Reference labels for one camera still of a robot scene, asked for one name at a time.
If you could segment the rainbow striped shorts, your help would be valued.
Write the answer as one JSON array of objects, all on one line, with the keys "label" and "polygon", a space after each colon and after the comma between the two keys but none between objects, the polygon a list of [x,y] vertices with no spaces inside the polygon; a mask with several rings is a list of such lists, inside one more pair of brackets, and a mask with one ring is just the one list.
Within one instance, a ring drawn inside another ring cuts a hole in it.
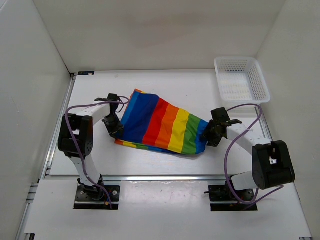
[{"label": "rainbow striped shorts", "polygon": [[124,129],[115,139],[118,145],[190,156],[206,149],[202,134],[208,122],[156,94],[135,89],[121,123]]}]

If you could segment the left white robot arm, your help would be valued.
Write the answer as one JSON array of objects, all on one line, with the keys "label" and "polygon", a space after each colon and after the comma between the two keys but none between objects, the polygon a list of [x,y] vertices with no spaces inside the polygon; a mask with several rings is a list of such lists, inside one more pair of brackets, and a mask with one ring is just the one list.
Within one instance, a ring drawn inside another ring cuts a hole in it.
[{"label": "left white robot arm", "polygon": [[58,150],[72,161],[79,175],[78,184],[95,201],[105,199],[111,202],[111,197],[91,155],[94,126],[103,122],[110,137],[118,137],[124,131],[124,125],[117,116],[118,107],[129,101],[125,96],[110,93],[106,98],[96,98],[91,104],[70,106],[62,117]]}]

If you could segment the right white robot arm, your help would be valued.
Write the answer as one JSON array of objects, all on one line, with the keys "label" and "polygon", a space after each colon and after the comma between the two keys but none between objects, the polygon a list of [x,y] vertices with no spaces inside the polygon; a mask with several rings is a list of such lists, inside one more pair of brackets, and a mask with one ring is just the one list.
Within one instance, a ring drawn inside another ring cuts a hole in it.
[{"label": "right white robot arm", "polygon": [[293,183],[296,179],[287,144],[272,141],[256,134],[242,121],[231,119],[228,111],[220,107],[211,111],[212,119],[202,138],[210,147],[218,147],[222,139],[230,140],[230,147],[238,144],[251,155],[251,170],[226,175],[224,193],[230,200],[241,200],[245,190],[266,190]]}]

